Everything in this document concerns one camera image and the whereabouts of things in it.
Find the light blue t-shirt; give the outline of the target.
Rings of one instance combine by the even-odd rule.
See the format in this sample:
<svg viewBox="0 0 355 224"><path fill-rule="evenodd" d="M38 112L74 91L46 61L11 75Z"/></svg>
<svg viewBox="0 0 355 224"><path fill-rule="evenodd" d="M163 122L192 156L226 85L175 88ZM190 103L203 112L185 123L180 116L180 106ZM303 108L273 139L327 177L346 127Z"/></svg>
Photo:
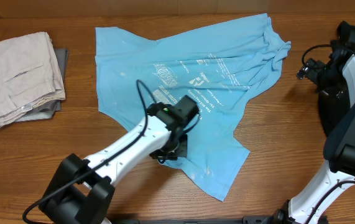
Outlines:
<svg viewBox="0 0 355 224"><path fill-rule="evenodd" d="M146 104L195 100L188 154L167 166L180 169L208 195L224 200L249 155L233 136L247 102L282 74L290 43L274 32L267 14L243 17L149 40L118 27L96 29L96 82L100 112L126 130L143 118L136 88L151 91Z"/></svg>

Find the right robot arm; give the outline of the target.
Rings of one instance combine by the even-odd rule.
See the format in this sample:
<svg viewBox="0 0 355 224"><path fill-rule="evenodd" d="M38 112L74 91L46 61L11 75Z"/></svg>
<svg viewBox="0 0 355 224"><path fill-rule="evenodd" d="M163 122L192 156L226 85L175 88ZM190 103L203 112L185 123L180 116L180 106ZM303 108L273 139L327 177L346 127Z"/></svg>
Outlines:
<svg viewBox="0 0 355 224"><path fill-rule="evenodd" d="M342 21L327 63L302 60L297 78L316 85L318 114L326 142L324 161L307 186L268 217L243 223L327 223L325 210L355 185L355 26Z"/></svg>

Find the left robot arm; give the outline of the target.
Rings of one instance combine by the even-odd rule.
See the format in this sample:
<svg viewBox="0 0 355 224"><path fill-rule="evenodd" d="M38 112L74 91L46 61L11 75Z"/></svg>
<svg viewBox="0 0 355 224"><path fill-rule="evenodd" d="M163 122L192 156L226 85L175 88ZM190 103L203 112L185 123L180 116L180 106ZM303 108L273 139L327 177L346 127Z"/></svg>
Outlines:
<svg viewBox="0 0 355 224"><path fill-rule="evenodd" d="M69 155L50 181L40 211L54 223L109 223L106 214L120 180L147 156L160 162L186 157L186 126L198 113L189 96L174 106L154 103L112 145L85 159Z"/></svg>

